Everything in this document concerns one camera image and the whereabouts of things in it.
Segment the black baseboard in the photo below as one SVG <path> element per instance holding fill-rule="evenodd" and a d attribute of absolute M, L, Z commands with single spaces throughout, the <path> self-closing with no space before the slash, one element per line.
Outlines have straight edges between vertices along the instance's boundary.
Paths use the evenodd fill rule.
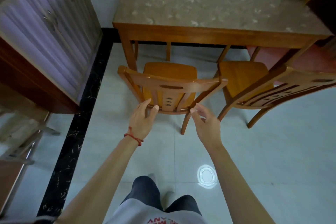
<path fill-rule="evenodd" d="M 108 36 L 114 43 L 120 43 L 120 36 L 118 30 L 115 28 L 102 28 L 103 34 Z M 154 42 L 154 41 L 139 41 L 139 44 L 158 44 L 166 45 L 166 42 Z M 171 43 L 174 46 L 192 46 L 192 47 L 210 47 L 210 48 L 225 48 L 223 44 L 191 44 L 191 43 Z M 246 49 L 246 46 L 231 45 L 231 49 Z"/>

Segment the right hand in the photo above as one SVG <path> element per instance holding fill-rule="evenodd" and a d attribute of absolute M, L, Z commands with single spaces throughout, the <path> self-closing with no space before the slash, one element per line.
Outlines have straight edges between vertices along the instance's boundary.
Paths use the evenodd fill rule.
<path fill-rule="evenodd" d="M 196 103 L 196 106 L 191 108 L 190 112 L 196 125 L 197 135 L 204 147 L 209 151 L 223 146 L 219 119 L 208 108 L 199 103 Z"/>

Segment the left hand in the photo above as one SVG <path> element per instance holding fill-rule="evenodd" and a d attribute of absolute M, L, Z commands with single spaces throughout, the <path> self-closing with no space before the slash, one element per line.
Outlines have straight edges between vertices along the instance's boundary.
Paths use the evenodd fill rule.
<path fill-rule="evenodd" d="M 150 102 L 151 99 L 147 99 L 146 101 L 138 104 L 137 108 L 132 113 L 128 124 L 128 126 L 132 128 L 133 136 L 141 140 L 145 139 L 151 131 L 156 114 L 159 111 L 159 106 L 154 106 L 151 109 L 149 116 L 146 118 L 145 110 Z"/>

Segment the red string bracelet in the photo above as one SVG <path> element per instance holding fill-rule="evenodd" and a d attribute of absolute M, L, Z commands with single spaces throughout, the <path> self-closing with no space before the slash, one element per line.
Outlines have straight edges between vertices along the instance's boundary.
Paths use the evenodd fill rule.
<path fill-rule="evenodd" d="M 139 143 L 139 145 L 138 146 L 141 146 L 141 142 L 143 142 L 143 140 L 141 140 L 140 138 L 137 138 L 137 137 L 135 137 L 135 136 L 133 136 L 133 133 L 132 133 L 132 127 L 128 127 L 128 129 L 129 129 L 129 132 L 130 132 L 130 134 L 124 134 L 124 137 L 125 136 L 130 136 L 130 137 L 132 137 L 134 140 L 136 140 L 138 143 Z"/>

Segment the white shirt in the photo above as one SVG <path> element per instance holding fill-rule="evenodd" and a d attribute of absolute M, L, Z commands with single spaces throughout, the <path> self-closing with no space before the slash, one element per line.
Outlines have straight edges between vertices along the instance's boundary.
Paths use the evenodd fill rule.
<path fill-rule="evenodd" d="M 130 198 L 123 202 L 106 224 L 207 224 L 192 211 L 165 213 L 141 201 Z"/>

